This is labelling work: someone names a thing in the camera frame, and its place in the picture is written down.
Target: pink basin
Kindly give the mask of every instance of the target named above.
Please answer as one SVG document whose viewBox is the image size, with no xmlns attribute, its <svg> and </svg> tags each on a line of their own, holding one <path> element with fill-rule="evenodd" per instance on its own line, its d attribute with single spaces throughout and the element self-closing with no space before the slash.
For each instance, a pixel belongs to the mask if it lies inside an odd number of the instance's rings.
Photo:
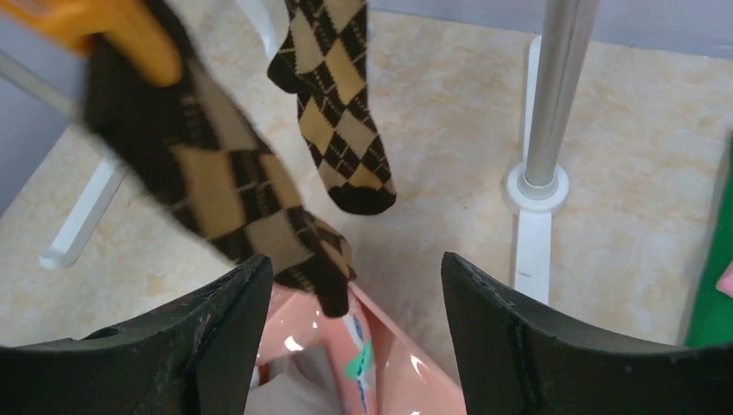
<svg viewBox="0 0 733 415">
<path fill-rule="evenodd" d="M 313 297 L 280 287 L 272 291 L 258 364 L 321 344 L 328 350 L 348 415 L 465 414 L 461 388 L 359 287 L 352 284 L 351 291 L 352 314 L 366 320 L 365 336 L 371 334 L 374 379 L 365 381 L 364 388 L 342 370 L 359 353 L 353 330 L 349 333 L 341 319 L 324 318 Z"/>
</svg>

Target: gray cloth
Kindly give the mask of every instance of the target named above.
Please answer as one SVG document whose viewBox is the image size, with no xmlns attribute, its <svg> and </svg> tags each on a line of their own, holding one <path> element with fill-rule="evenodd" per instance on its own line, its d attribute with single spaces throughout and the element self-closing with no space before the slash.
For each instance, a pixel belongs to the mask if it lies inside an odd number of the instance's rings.
<svg viewBox="0 0 733 415">
<path fill-rule="evenodd" d="M 245 415 L 343 415 L 325 348 L 275 359 L 270 374 L 250 391 Z"/>
</svg>

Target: gray wall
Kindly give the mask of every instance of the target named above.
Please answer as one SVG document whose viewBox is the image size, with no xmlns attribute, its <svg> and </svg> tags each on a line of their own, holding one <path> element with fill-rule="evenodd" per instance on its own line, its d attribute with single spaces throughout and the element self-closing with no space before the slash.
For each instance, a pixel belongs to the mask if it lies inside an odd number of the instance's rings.
<svg viewBox="0 0 733 415">
<path fill-rule="evenodd" d="M 77 59 L 0 13 L 0 49 L 66 93 L 79 91 Z M 0 78 L 0 215 L 67 128 L 68 120 Z"/>
<path fill-rule="evenodd" d="M 539 32 L 543 0 L 370 0 L 378 10 Z M 595 39 L 733 59 L 733 1 L 602 0 Z M 68 93 L 78 91 L 80 62 L 0 15 L 0 49 Z M 0 215 L 68 122 L 0 80 Z"/>
<path fill-rule="evenodd" d="M 374 9 L 540 32 L 543 0 L 370 0 Z M 594 39 L 733 59 L 733 1 L 601 0 Z"/>
</svg>

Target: brown and tan sock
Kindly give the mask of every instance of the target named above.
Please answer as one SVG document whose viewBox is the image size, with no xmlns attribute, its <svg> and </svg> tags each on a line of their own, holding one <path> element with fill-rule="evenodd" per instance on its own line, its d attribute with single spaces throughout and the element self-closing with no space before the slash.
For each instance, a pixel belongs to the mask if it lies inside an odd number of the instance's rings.
<svg viewBox="0 0 733 415">
<path fill-rule="evenodd" d="M 288 35 L 267 74 L 297 95 L 300 130 L 331 199 L 351 214 L 396 201 L 367 102 L 365 0 L 284 0 Z"/>
<path fill-rule="evenodd" d="M 326 316 L 348 312 L 347 242 L 303 208 L 285 167 L 207 72 L 162 0 L 145 1 L 178 47 L 173 86 L 145 81 L 99 36 L 87 65 L 83 119 L 171 217 L 240 264 L 270 257 L 275 281 L 316 295 Z"/>
</svg>

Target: drying rack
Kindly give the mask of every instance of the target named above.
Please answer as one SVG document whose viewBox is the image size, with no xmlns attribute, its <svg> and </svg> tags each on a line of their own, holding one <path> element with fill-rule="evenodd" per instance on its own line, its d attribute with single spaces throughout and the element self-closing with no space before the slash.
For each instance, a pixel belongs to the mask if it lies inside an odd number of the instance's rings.
<svg viewBox="0 0 733 415">
<path fill-rule="evenodd" d="M 282 0 L 238 0 L 271 58 L 284 38 Z M 599 0 L 548 0 L 542 35 L 529 48 L 523 158 L 504 181 L 505 201 L 518 216 L 513 268 L 516 290 L 549 302 L 552 216 L 564 205 L 570 179 L 558 165 L 565 127 L 590 42 Z M 77 119 L 66 95 L 0 51 L 0 76 Z M 41 265 L 71 265 L 84 250 L 124 178 L 125 169 L 106 152 L 51 245 Z"/>
</svg>

